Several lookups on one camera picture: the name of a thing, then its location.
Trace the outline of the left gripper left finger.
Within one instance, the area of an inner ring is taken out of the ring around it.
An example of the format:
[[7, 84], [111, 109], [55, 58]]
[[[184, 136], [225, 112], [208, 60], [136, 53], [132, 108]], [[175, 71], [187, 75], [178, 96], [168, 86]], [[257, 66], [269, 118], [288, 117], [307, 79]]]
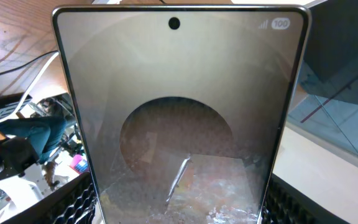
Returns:
[[84, 172], [3, 224], [91, 224], [96, 199], [92, 176]]

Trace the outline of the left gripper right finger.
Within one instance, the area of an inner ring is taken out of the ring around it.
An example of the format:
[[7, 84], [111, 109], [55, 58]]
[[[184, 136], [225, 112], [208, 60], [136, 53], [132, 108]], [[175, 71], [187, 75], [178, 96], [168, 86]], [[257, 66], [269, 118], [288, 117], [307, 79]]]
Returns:
[[348, 224], [274, 174], [261, 218], [262, 224]]

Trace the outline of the Galaxy S25 Ultra smartphone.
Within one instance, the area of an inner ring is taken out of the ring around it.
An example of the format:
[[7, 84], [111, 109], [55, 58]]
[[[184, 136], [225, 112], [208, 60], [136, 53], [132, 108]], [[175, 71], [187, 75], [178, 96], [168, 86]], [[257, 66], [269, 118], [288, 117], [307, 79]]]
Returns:
[[311, 24], [299, 5], [59, 6], [105, 223], [257, 223]]

